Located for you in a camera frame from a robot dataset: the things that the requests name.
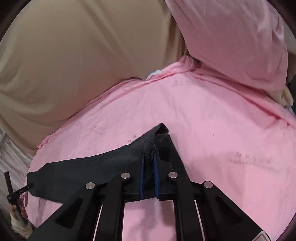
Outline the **cream sleeve forearm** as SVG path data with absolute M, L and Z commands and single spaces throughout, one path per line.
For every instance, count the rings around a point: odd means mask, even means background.
M 22 226 L 20 221 L 17 219 L 17 216 L 14 212 L 10 212 L 11 216 L 11 226 L 14 232 L 19 234 L 22 238 L 28 239 L 30 235 L 33 233 L 33 227 L 31 223 L 28 221 L 26 226 Z

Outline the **person's left hand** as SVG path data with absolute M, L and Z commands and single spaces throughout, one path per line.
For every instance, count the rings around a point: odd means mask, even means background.
M 13 205 L 13 204 L 10 204 L 10 215 L 11 215 L 11 219 L 18 220 L 15 211 L 16 211 L 16 206 Z

